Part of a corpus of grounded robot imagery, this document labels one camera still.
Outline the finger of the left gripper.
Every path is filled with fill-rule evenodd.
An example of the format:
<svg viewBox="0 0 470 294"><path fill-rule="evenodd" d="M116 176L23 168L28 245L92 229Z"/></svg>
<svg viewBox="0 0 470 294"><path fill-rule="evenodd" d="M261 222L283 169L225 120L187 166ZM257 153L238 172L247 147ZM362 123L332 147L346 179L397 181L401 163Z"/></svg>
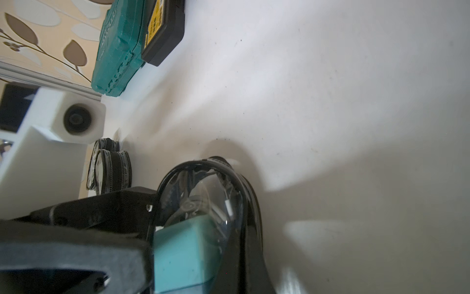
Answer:
<svg viewBox="0 0 470 294"><path fill-rule="evenodd" d="M105 273L106 294L137 294L153 281L150 245L96 230L1 221L2 270L82 270Z"/></svg>
<svg viewBox="0 0 470 294"><path fill-rule="evenodd" d="M154 190L145 187L131 187L38 209L15 220L79 230L99 230L146 240L156 195Z"/></svg>

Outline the green charger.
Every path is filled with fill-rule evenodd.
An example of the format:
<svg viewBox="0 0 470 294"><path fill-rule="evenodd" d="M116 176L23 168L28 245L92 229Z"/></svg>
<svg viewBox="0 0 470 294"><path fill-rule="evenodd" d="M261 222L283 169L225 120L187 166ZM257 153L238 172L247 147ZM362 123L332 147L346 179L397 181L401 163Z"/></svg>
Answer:
<svg viewBox="0 0 470 294"><path fill-rule="evenodd" d="M219 232L209 216L158 230L153 240L156 294L208 294L219 270Z"/></svg>

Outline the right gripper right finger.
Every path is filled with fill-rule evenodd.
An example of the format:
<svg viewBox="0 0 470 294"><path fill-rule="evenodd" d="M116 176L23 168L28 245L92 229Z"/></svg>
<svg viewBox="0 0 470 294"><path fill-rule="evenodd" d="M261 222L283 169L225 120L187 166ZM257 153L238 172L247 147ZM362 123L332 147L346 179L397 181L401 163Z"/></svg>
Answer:
<svg viewBox="0 0 470 294"><path fill-rule="evenodd" d="M252 226L246 228L244 255L245 293L275 294L264 260L261 242Z"/></svg>

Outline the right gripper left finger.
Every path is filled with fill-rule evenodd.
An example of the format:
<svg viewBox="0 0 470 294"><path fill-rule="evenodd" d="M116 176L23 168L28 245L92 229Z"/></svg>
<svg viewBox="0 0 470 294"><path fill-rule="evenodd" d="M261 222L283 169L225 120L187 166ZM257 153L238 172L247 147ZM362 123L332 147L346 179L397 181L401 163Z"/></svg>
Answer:
<svg viewBox="0 0 470 294"><path fill-rule="evenodd" d="M241 290L242 243L240 230L234 229L222 256L211 294L239 294Z"/></svg>

